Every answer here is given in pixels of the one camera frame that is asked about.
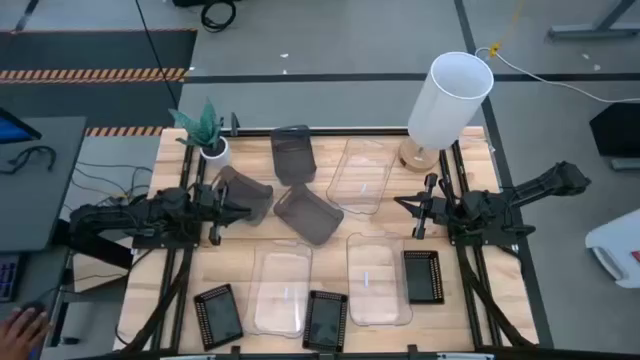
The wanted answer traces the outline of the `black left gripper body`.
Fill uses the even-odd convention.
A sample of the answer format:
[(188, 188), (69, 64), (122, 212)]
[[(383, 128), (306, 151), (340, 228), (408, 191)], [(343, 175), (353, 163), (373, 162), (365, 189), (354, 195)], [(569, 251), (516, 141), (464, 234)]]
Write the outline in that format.
[(211, 222), (208, 239), (212, 245), (221, 244), (222, 226), (221, 195), (212, 185), (196, 184), (194, 189), (195, 218), (200, 222)]

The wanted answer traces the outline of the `smoky grey plastic bin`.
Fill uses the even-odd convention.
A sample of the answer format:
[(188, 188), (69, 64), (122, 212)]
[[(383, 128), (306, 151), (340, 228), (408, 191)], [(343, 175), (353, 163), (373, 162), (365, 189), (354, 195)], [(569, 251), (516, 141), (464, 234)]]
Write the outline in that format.
[(314, 246), (324, 245), (344, 219), (336, 209), (304, 184), (294, 185), (275, 203), (274, 213)]
[(216, 188), (226, 187), (233, 202), (248, 207), (251, 215), (245, 222), (257, 226), (265, 218), (273, 203), (273, 187), (261, 184), (231, 166), (219, 171)]
[(317, 166), (307, 125), (273, 129), (270, 133), (274, 171), (283, 186), (310, 183)]

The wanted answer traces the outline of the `black perforated basket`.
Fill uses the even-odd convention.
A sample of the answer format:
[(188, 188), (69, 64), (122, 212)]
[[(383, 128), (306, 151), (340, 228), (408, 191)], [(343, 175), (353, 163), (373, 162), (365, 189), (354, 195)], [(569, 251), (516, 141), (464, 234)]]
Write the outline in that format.
[(445, 302), (437, 251), (403, 252), (408, 299), (411, 305)]
[(348, 296), (311, 290), (307, 302), (302, 347), (318, 352), (344, 350)]
[(238, 307), (230, 284), (224, 284), (193, 298), (201, 341), (205, 351), (244, 336)]

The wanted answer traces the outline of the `clear plastic bin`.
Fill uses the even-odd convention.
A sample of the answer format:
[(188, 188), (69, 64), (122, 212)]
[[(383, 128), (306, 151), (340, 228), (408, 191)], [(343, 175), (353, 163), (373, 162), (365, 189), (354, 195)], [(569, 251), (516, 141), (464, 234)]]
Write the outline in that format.
[(274, 241), (255, 248), (245, 331), (286, 338), (302, 335), (312, 259), (312, 249), (300, 242)]
[(365, 138), (347, 141), (327, 189), (327, 199), (343, 211), (375, 214), (396, 159), (397, 148)]
[(353, 233), (347, 238), (349, 312), (361, 327), (411, 322), (404, 239), (396, 233)]

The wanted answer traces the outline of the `round wooden lamp base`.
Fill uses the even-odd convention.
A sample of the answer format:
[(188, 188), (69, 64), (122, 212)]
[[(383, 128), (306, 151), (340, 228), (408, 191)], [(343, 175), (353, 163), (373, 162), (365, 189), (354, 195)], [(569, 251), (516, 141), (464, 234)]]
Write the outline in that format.
[(438, 163), (439, 150), (424, 148), (411, 138), (406, 138), (399, 146), (398, 158), (407, 170), (422, 173)]

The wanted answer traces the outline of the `green snake plant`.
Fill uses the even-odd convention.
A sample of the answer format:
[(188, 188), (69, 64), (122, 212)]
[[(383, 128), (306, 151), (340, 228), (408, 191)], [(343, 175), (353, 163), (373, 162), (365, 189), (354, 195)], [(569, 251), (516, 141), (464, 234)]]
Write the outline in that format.
[(217, 115), (215, 107), (209, 98), (206, 99), (198, 120), (194, 120), (176, 109), (169, 109), (168, 112), (188, 134), (187, 138), (177, 138), (177, 142), (185, 146), (198, 146), (201, 148), (215, 148), (217, 146), (224, 119)]

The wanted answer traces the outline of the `white plastic object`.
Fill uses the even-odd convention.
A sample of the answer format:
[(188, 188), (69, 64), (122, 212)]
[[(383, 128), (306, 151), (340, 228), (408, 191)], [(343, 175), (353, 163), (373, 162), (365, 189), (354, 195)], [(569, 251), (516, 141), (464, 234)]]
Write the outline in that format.
[(640, 289), (640, 208), (591, 230), (585, 245), (618, 286)]

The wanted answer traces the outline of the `grey desk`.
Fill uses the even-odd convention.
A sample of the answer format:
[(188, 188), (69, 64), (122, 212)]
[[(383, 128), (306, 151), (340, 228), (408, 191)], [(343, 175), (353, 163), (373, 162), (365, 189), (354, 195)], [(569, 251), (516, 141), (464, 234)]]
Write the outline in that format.
[(57, 152), (51, 172), (49, 156), (34, 155), (15, 175), (0, 175), (0, 253), (45, 249), (53, 237), (85, 135), (84, 117), (26, 118), (40, 140), (0, 144), (0, 169), (26, 148), (45, 145)]

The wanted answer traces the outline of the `black floor mat hazard stripes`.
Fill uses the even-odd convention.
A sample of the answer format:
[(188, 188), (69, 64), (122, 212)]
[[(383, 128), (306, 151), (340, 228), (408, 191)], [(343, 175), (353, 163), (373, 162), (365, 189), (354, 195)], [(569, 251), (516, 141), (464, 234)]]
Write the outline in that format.
[(83, 117), (89, 136), (173, 126), (194, 29), (0, 31), (0, 107), (20, 118)]

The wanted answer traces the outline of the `black box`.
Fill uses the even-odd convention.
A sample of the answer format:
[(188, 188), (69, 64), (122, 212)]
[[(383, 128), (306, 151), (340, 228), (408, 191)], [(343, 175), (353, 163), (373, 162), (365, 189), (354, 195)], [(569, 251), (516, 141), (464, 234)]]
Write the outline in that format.
[(640, 104), (611, 104), (589, 125), (601, 156), (640, 158)]

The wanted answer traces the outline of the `black keyboard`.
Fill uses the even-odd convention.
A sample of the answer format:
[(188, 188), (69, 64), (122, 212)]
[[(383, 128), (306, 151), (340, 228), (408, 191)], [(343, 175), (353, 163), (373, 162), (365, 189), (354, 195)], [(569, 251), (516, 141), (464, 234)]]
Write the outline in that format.
[(0, 303), (13, 301), (18, 288), (21, 262), (19, 254), (0, 255)]

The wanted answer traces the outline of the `grey metal table leg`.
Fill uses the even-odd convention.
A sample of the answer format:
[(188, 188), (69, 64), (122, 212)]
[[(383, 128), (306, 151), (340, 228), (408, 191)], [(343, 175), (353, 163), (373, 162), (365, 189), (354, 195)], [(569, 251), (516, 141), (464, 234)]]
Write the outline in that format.
[(547, 36), (551, 40), (637, 37), (640, 35), (640, 23), (619, 21), (637, 1), (619, 0), (608, 13), (591, 24), (551, 26)]

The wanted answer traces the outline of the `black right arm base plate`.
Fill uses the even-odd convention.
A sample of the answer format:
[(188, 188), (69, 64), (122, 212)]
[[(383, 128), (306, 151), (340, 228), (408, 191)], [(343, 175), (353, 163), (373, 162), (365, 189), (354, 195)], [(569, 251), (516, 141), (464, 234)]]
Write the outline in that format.
[(515, 245), (519, 239), (525, 238), (536, 230), (534, 226), (490, 226), (476, 230), (465, 230), (457, 226), (449, 226), (450, 242), (453, 245)]

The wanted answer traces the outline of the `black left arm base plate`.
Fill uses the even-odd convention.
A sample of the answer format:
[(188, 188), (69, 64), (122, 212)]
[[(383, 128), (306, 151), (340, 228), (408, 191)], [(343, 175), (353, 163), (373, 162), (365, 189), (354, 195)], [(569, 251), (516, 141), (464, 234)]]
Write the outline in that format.
[(135, 249), (193, 249), (199, 246), (194, 236), (164, 232), (153, 236), (134, 236), (132, 247)]

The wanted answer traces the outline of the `black aluminium frame rail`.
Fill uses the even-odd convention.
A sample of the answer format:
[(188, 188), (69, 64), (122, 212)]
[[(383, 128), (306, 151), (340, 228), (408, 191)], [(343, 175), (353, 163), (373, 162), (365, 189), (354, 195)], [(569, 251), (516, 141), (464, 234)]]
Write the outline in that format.
[(482, 249), (484, 241), (481, 239), (481, 231), (479, 229), (469, 230), (468, 221), (461, 214), (462, 199), (470, 193), (470, 188), (458, 140), (453, 143), (451, 149), (461, 197), (456, 198), (453, 195), (447, 152), (441, 150), (440, 167), (444, 176), (443, 192), (452, 201), (452, 204), (449, 205), (451, 214), (449, 215), (447, 230), (449, 240), (456, 248), (474, 347), (479, 349), (484, 346), (476, 299), (479, 299), (484, 306), (491, 341), (495, 347), (503, 346), (502, 335), (506, 336), (513, 347), (535, 347), (535, 344), (520, 334), (493, 299)]
[[(272, 128), (240, 128), (235, 133), (230, 130), (223, 130), (225, 137), (268, 137), (273, 131)], [(407, 136), (406, 127), (338, 127), (338, 128), (310, 128), (311, 136), (347, 136), (347, 137), (367, 137), (367, 136)]]
[(421, 352), (414, 345), (391, 353), (243, 353), (233, 346), (228, 354), (183, 354), (170, 350), (113, 352), (77, 360), (640, 360), (638, 354), (524, 347), (481, 347), (477, 351)]
[(169, 249), (166, 255), (165, 267), (161, 281), (160, 300), (169, 298), (169, 288), (176, 284), (176, 293), (169, 303), (173, 308), (168, 307), (164, 312), (164, 317), (159, 320), (151, 337), (151, 350), (171, 350), (177, 351), (179, 348), (181, 332), (183, 328), (184, 310), (189, 282), (189, 274), (193, 259), (194, 250), (199, 245), (199, 240), (195, 236), (199, 235), (201, 225), (192, 231), (193, 244), (182, 249), (181, 264), (178, 272), (173, 276), (173, 269), (176, 262), (177, 250)]

